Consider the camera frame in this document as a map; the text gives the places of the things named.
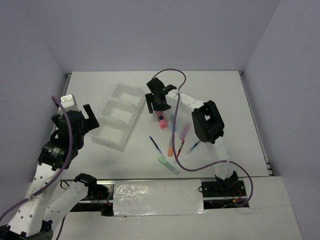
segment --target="green marker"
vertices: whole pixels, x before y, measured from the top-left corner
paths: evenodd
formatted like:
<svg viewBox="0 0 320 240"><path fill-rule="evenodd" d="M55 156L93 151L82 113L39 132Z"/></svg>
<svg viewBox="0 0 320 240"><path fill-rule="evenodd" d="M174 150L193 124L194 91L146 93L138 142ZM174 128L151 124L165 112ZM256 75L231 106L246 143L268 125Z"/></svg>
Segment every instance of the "green marker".
<svg viewBox="0 0 320 240"><path fill-rule="evenodd" d="M172 166L172 165L170 164L170 162L168 162L167 160L165 160L164 157L162 157L162 156L158 157L158 161L159 161L162 165L164 165L167 169L169 169L171 172L173 172L175 175L178 175L179 170L176 169L174 166Z"/></svg>

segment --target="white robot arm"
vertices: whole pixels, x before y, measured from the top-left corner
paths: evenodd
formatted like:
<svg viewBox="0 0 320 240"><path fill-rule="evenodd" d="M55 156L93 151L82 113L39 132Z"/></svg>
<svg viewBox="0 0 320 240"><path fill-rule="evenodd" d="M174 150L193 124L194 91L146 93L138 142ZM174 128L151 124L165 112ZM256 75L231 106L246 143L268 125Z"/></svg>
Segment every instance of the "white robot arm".
<svg viewBox="0 0 320 240"><path fill-rule="evenodd" d="M173 85L165 86L158 78L147 83L151 93L145 95L150 113L165 111L177 105L178 90ZM213 101L204 102L180 92L179 109L192 115L196 136L204 143L213 144L219 160L229 158L224 144L224 122Z"/></svg>
<svg viewBox="0 0 320 240"><path fill-rule="evenodd" d="M50 201L53 193L66 173L71 160L78 155L84 145L84 135L99 127L99 123L88 104L84 105L88 119L79 110L75 97L66 95L61 97L60 103L67 112L72 128L72 152L70 161L65 169L69 151L69 126L61 108L59 114L52 116L56 130L50 137L38 158L38 166L33 181L27 190L23 203L7 226L0 227L1 240L50 240L53 230L66 214L83 198L90 197L93 188L97 186L97 179L81 173L74 183L52 205Z"/></svg>

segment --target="gray wall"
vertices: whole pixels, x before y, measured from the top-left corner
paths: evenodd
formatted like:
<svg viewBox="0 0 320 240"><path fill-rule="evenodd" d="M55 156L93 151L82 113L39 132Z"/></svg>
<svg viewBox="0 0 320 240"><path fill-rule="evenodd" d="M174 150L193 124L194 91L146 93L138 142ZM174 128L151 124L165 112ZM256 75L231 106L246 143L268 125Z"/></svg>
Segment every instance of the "gray wall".
<svg viewBox="0 0 320 240"><path fill-rule="evenodd" d="M65 84L62 69L19 0L0 1L0 80L2 214L26 194L52 130L56 107L51 95L61 96Z"/></svg>
<svg viewBox="0 0 320 240"><path fill-rule="evenodd" d="M281 0L244 81L304 240L320 238L320 1Z"/></svg>
<svg viewBox="0 0 320 240"><path fill-rule="evenodd" d="M23 0L64 71L244 70L279 0Z"/></svg>

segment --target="clear plastic tray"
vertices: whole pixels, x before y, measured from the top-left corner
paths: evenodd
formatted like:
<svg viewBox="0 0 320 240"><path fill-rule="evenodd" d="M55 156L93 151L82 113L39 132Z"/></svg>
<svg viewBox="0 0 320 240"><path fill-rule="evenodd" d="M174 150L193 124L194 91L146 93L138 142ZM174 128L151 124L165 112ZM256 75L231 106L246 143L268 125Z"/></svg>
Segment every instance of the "clear plastic tray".
<svg viewBox="0 0 320 240"><path fill-rule="evenodd" d="M100 127L91 131L93 141L122 151L144 102L141 88L118 84L97 118Z"/></svg>

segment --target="pink marker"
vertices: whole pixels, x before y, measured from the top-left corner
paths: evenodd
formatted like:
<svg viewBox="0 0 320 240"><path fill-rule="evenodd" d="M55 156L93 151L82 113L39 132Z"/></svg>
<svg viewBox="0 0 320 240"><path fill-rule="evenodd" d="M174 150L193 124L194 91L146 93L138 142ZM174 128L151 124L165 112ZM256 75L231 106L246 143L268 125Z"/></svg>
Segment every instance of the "pink marker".
<svg viewBox="0 0 320 240"><path fill-rule="evenodd" d="M188 134L190 128L191 128L191 123L187 123L187 124L184 126L184 128L183 128L183 130L182 130L182 132L181 132L181 134L180 134L180 136L179 136L179 138L180 138L181 140L185 139L185 137L186 137L186 135Z"/></svg>
<svg viewBox="0 0 320 240"><path fill-rule="evenodd" d="M155 113L156 113L156 116L157 116L158 121L159 121L159 127L160 127L162 130L168 129L168 122L167 122L167 120L165 119L164 112L163 112L163 111L156 111Z"/></svg>

